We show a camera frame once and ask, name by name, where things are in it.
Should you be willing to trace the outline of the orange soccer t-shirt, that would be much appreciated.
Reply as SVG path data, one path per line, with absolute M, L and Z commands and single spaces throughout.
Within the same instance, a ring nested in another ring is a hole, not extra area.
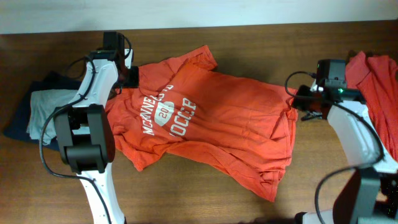
M 137 170 L 164 154 L 208 164 L 274 201 L 292 160 L 298 112 L 284 87 L 216 71 L 207 46 L 139 67 L 139 88 L 106 104 Z

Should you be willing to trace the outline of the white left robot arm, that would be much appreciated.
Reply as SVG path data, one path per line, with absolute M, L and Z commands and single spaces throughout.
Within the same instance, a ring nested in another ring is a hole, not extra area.
M 126 80 L 134 52 L 97 50 L 86 60 L 77 94 L 53 117 L 62 161 L 87 196 L 95 223 L 125 223 L 112 178 L 115 143 L 105 106 L 115 84 Z

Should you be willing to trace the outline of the red shirt pile right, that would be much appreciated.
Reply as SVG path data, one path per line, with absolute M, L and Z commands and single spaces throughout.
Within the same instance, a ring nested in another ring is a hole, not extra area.
M 369 117 L 393 160 L 397 160 L 397 62 L 388 55 L 351 57 L 346 66 L 348 88 L 366 100 Z

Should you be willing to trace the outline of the navy folded garment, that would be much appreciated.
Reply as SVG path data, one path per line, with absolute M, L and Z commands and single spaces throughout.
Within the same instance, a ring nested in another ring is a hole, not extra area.
M 81 85 L 81 81 L 73 80 L 69 77 L 64 77 L 57 72 L 51 71 L 42 81 L 33 81 L 29 89 L 26 91 L 21 102 L 18 104 L 16 112 L 14 113 L 11 122 L 2 131 L 3 135 L 23 141 L 38 144 L 39 141 L 31 139 L 26 132 L 29 118 L 30 118 L 30 97 L 34 91 L 41 90 L 77 90 Z

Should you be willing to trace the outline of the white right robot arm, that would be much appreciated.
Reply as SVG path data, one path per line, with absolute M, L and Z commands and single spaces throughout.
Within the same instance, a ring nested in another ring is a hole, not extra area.
M 397 223 L 397 161 L 382 144 L 358 90 L 302 85 L 292 106 L 314 112 L 335 130 L 353 175 L 333 207 L 320 210 L 322 185 L 315 190 L 315 211 L 296 214 L 296 223 Z

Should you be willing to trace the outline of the light grey folded garment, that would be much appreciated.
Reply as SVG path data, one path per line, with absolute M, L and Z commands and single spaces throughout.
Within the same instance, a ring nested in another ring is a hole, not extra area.
M 40 90 L 33 91 L 30 98 L 30 118 L 27 133 L 33 140 L 39 140 L 44 123 L 56 107 L 67 104 L 76 90 Z

